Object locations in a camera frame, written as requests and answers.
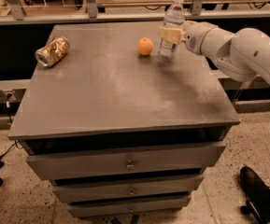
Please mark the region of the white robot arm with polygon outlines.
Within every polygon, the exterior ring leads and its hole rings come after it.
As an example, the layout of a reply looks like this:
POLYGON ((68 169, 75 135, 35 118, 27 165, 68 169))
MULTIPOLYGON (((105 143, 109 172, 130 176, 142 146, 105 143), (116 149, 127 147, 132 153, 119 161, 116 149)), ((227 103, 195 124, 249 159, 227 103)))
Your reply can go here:
POLYGON ((260 76, 270 86, 270 37, 258 29, 231 33, 212 23, 185 21, 180 28, 160 26, 158 34, 173 44, 184 43, 188 51, 205 56, 235 81, 260 76))

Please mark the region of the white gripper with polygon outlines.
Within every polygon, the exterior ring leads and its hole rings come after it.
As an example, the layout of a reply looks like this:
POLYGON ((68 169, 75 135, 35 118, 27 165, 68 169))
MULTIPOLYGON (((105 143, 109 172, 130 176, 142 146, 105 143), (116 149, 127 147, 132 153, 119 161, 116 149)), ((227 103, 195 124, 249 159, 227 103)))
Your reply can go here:
POLYGON ((160 26, 158 35, 176 45, 184 40, 186 49, 196 55, 214 55, 217 48, 212 43, 211 31, 217 29, 217 25, 209 22, 185 21, 184 30, 160 26))

